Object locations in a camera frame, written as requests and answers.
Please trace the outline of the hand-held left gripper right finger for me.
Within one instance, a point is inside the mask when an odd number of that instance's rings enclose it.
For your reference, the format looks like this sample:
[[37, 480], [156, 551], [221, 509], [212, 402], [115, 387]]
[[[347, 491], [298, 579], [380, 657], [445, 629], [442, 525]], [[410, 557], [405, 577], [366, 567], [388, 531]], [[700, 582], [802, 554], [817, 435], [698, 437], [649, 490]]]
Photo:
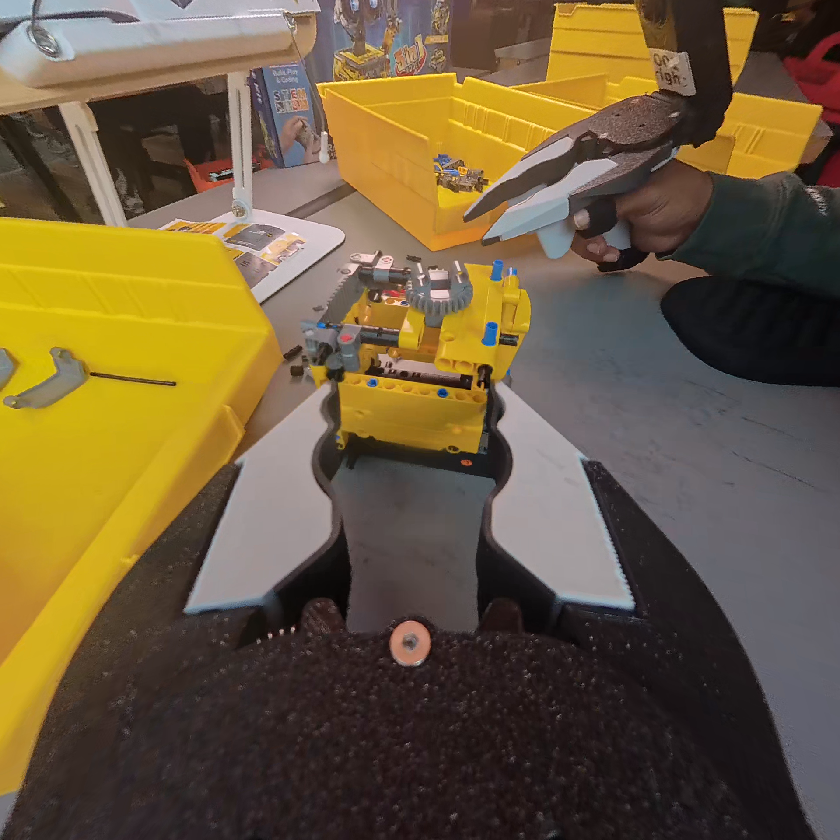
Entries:
[[589, 460], [505, 384], [488, 393], [486, 432], [494, 486], [476, 551], [479, 617], [507, 599], [536, 634], [557, 634], [572, 608], [634, 618]]

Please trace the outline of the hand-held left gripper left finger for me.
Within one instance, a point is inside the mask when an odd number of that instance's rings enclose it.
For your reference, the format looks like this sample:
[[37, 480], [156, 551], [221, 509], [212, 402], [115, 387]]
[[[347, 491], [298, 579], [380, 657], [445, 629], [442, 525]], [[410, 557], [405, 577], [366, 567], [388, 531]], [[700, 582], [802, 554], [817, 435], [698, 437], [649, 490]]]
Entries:
[[241, 644], [308, 627], [346, 629], [351, 561], [333, 478], [336, 385], [308, 396], [235, 463], [237, 473], [184, 604], [185, 616], [244, 610]]

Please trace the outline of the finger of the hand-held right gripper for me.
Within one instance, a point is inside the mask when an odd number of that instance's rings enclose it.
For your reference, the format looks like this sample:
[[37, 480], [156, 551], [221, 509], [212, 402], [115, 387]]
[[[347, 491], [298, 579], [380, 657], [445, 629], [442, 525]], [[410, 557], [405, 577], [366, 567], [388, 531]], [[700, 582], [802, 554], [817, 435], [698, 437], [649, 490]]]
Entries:
[[499, 216], [481, 239], [483, 246], [537, 235], [543, 249], [571, 247], [570, 188], [561, 182], [532, 191]]
[[463, 216], [464, 222], [471, 222], [483, 215], [490, 214], [498, 209], [501, 204], [506, 204], [508, 209], [512, 204], [523, 200], [532, 191], [544, 186], [551, 186], [557, 182], [561, 182], [570, 188], [569, 203], [570, 215], [572, 215], [574, 213], [571, 210], [572, 192], [595, 178], [595, 161], [573, 164], [562, 177], [549, 174], [547, 168], [544, 168], [543, 173], [540, 174], [537, 172], [537, 166], [533, 166], [529, 171], [523, 170], [519, 164], [515, 168], [517, 172], [513, 176], [506, 175], [472, 204]]

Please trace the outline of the heap of grey blue lego parts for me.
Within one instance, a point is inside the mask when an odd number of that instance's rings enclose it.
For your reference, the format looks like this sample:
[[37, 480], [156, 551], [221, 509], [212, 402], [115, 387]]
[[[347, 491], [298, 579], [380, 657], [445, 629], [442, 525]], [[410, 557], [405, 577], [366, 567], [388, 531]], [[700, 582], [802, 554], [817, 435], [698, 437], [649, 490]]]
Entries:
[[433, 158], [433, 167], [437, 186], [454, 193], [482, 194], [490, 183], [483, 170], [468, 167], [462, 159], [446, 153]]

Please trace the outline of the yellow divided storage bin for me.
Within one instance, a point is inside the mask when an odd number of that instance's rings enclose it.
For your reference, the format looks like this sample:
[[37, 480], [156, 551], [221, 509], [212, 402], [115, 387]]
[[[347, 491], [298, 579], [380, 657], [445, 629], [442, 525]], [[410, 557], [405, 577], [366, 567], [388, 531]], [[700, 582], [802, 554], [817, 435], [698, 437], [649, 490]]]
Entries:
[[475, 192], [437, 184], [444, 153], [491, 184], [553, 133], [595, 108], [455, 74], [323, 83], [342, 178], [432, 251], [476, 242], [506, 209], [465, 223]]

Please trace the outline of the yellow black lego model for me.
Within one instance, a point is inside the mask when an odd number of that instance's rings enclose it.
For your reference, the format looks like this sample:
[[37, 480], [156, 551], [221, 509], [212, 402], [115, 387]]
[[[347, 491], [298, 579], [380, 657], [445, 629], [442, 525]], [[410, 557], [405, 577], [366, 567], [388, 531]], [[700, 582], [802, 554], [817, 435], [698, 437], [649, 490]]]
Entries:
[[338, 449], [378, 446], [477, 469], [490, 390], [510, 373], [532, 306], [516, 267], [399, 266], [354, 252], [317, 317], [301, 322], [316, 386], [335, 385]]

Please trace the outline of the dark blue lego set box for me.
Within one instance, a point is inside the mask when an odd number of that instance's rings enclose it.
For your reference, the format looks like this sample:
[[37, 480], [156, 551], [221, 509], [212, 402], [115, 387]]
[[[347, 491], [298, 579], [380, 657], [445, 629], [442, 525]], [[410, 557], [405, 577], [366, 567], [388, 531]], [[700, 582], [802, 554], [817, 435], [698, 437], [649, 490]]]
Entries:
[[334, 157], [320, 86], [446, 72], [450, 2], [319, 2], [316, 40], [304, 56], [250, 73], [259, 158], [278, 169]]

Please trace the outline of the black lego axle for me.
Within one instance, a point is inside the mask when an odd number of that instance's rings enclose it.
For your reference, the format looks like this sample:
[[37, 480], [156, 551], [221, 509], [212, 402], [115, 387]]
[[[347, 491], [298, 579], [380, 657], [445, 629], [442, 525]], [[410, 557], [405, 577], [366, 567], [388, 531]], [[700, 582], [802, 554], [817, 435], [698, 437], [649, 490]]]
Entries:
[[130, 384], [140, 384], [140, 385], [153, 385], [153, 386], [162, 386], [162, 387], [176, 387], [176, 381], [166, 381], [166, 380], [157, 380], [151, 379], [147, 377], [139, 377], [139, 376], [131, 376], [126, 374], [112, 374], [112, 373], [104, 373], [99, 371], [90, 371], [89, 374], [90, 378], [98, 378], [106, 381], [111, 382], [124, 382]]

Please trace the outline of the person's right hand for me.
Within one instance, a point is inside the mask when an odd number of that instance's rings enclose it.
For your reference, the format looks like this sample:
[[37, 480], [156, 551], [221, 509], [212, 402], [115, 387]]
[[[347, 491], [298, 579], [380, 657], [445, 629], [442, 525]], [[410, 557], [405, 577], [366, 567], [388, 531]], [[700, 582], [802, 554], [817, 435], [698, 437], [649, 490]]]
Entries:
[[645, 254], [667, 254], [697, 229], [713, 187], [711, 173], [673, 160], [638, 189], [615, 196], [616, 216], [628, 225], [631, 246]]

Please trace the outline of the yellow plastic storage bin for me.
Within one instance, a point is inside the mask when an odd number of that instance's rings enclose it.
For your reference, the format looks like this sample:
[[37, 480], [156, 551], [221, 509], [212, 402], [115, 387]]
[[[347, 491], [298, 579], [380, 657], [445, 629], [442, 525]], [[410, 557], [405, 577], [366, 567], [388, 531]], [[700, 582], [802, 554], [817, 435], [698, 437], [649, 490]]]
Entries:
[[[113, 589], [232, 458], [280, 348], [207, 234], [3, 218], [2, 795], [25, 776], [60, 679]], [[53, 406], [3, 398], [55, 372], [90, 378]]]
[[[729, 7], [724, 18], [731, 104], [717, 138], [683, 147], [679, 159], [756, 178], [813, 163], [832, 135], [822, 107], [805, 99], [776, 56], [750, 51], [756, 11]], [[656, 89], [635, 7], [556, 4], [546, 81], [554, 84], [552, 97], [594, 109]]]

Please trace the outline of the red plastic container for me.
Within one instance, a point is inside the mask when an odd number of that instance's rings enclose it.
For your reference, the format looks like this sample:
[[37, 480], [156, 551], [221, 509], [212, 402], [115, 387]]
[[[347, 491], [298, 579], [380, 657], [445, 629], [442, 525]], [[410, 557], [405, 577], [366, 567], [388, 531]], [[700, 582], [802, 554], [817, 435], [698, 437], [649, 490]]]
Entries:
[[789, 56], [784, 67], [794, 78], [809, 102], [822, 107], [822, 119], [839, 124], [839, 64], [826, 55], [839, 46], [836, 32], [817, 43], [804, 58]]

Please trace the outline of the yellow grey sticker sheet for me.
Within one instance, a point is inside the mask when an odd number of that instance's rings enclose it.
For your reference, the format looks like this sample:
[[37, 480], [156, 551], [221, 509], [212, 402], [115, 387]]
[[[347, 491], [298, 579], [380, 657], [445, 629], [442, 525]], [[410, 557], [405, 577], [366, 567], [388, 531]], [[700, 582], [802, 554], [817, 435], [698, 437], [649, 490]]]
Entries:
[[298, 233], [271, 224], [191, 222], [179, 218], [161, 230], [218, 238], [250, 288], [302, 252], [308, 243]]

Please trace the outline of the red plastic crate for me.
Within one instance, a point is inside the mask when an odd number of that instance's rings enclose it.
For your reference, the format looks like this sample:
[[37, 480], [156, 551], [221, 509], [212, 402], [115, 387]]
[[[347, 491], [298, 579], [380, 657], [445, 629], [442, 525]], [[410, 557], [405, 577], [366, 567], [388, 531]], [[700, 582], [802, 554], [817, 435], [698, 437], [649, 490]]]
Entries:
[[205, 193], [217, 186], [231, 184], [234, 181], [231, 158], [199, 164], [184, 159], [184, 164], [196, 193]]

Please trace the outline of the white wooden book stand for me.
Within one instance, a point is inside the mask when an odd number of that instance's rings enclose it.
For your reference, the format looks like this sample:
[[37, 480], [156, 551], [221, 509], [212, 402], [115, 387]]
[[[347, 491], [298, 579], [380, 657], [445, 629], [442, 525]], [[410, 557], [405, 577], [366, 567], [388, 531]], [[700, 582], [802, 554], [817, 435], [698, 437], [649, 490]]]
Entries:
[[271, 224], [298, 233], [306, 248], [251, 288], [271, 298], [339, 247], [336, 227], [255, 208], [248, 75], [306, 56], [316, 40], [319, 2], [2, 2], [2, 106], [57, 107], [105, 224], [126, 227], [90, 102], [176, 83], [226, 76], [233, 197], [213, 221]]

